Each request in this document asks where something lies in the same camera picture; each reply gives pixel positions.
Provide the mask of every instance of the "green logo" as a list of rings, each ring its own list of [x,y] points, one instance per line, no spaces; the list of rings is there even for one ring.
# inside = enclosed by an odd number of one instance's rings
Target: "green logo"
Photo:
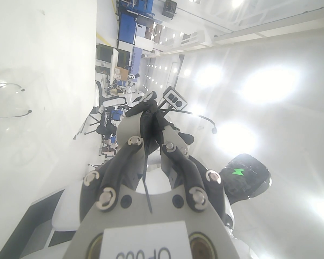
[[[240,175],[240,176],[244,175],[242,172],[245,171],[245,169],[234,169],[234,170],[235,171],[232,174]]]

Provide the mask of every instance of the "silver bolt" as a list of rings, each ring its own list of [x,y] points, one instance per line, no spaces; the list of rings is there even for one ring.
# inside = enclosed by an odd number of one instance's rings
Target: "silver bolt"
[[[188,155],[188,152],[187,152],[187,149],[186,148],[180,148],[180,151],[183,155],[187,156]]]
[[[173,151],[175,151],[175,149],[176,149],[174,143],[172,143],[172,142],[168,142],[168,143],[166,144],[166,148],[167,148],[167,151],[168,151],[168,152],[173,152]]]
[[[131,143],[132,144],[137,144],[139,142],[139,138],[138,137],[132,137],[131,138]]]
[[[195,191],[195,193],[192,195],[193,201],[196,204],[202,205],[205,201],[205,196],[201,191]]]
[[[130,137],[128,140],[128,144],[129,145],[140,145],[141,144],[141,138],[134,136],[134,137]]]
[[[99,196],[96,206],[99,210],[105,211],[110,208],[115,201],[116,193],[111,187],[106,187],[103,189],[103,193]]]
[[[99,179],[99,173],[97,171],[91,171],[89,172],[83,180],[83,183],[86,187],[90,186],[90,183],[94,180],[94,179]]]
[[[210,182],[217,182],[221,184],[221,176],[214,170],[208,170],[205,174],[206,179]]]

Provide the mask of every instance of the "black cable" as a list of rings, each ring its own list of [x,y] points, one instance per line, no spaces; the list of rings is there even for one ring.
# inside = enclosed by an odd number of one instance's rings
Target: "black cable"
[[[194,115],[194,113],[192,113],[190,111],[178,111],[178,110],[174,110],[174,109],[161,109],[161,111],[166,111],[166,112],[175,111],[177,113],[184,113],[184,114]],[[196,115],[196,116],[199,116],[199,117],[211,122],[214,125],[214,128],[212,129],[212,133],[214,133],[214,134],[217,133],[216,124],[210,118],[207,118],[207,117],[204,117],[204,116],[201,116],[201,115]]]
[[[7,86],[7,85],[16,85],[16,86],[19,87],[19,89],[21,89],[21,90],[20,90],[21,92],[24,92],[24,91],[25,91],[24,88],[22,88],[20,85],[18,85],[18,84],[16,84],[16,83],[4,83],[4,84],[1,84],[0,89],[3,88],[3,87],[5,87],[5,86]],[[11,116],[11,117],[22,117],[22,116],[27,116],[27,115],[30,114],[30,113],[32,113],[32,110],[28,110],[28,112],[27,112],[26,114],[24,114],[24,115],[21,115],[21,116]]]

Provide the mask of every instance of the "white label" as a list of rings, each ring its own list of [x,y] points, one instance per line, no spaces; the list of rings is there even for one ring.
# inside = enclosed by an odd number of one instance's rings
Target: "white label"
[[[107,228],[100,259],[192,259],[184,221]]]

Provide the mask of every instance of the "cardboard box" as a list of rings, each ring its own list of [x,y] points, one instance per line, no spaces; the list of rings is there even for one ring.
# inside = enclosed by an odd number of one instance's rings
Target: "cardboard box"
[[[129,71],[121,67],[115,67],[114,79],[127,81],[129,79]]]

